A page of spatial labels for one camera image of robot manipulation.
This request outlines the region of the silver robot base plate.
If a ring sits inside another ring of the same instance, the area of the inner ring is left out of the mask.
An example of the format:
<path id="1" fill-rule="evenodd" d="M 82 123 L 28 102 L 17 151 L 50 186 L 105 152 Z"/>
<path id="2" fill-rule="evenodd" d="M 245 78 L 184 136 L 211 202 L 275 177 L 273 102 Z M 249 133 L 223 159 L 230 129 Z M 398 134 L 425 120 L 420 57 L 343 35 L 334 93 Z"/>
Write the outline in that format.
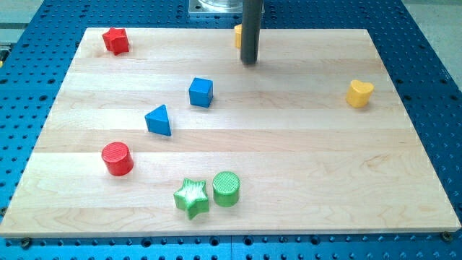
<path id="1" fill-rule="evenodd" d="M 189 0 L 188 13 L 192 16 L 235 15 L 243 12 L 243 0 Z"/>

